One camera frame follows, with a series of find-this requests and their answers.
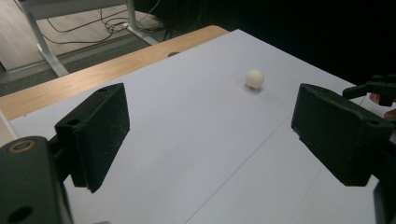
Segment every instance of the white ball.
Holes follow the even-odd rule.
[[[259,88],[264,83],[264,74],[259,70],[251,70],[247,73],[247,86],[250,88]]]

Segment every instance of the metal frame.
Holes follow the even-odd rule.
[[[33,30],[33,33],[35,34],[35,38],[38,42],[37,48],[38,48],[39,52],[41,53],[41,55],[43,56],[43,58],[47,61],[47,63],[50,65],[50,67],[56,73],[56,75],[58,77],[68,75],[69,72],[64,67],[64,65],[59,61],[59,59],[56,57],[56,55],[54,55],[51,52],[49,46],[47,45],[47,42],[45,41],[43,35],[41,34],[40,28],[38,27],[38,24],[35,20],[35,13],[31,9],[31,6],[29,5],[28,1],[20,0],[19,2],[21,5],[21,8],[23,10],[23,14],[25,15],[26,20],[28,20],[28,22]],[[143,34],[142,32],[140,32],[138,30],[137,25],[136,25],[136,16],[134,13],[134,0],[125,0],[125,4],[128,8],[128,17],[129,17],[129,25],[128,25],[127,29],[131,33],[136,35],[138,38],[144,40],[145,42],[147,42],[150,45],[158,44],[158,41],[156,41],[155,39],[153,39],[152,37],[150,37],[146,34]],[[65,15],[65,14],[68,14],[68,13],[67,12],[65,12],[65,13],[59,12],[58,16]]]

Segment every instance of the white surface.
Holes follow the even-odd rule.
[[[253,68],[264,88],[245,85]],[[300,83],[349,83],[241,31],[117,82],[132,130],[95,194],[65,181],[77,223],[375,223],[375,179],[344,187],[290,127]],[[50,138],[93,91],[12,123]]]

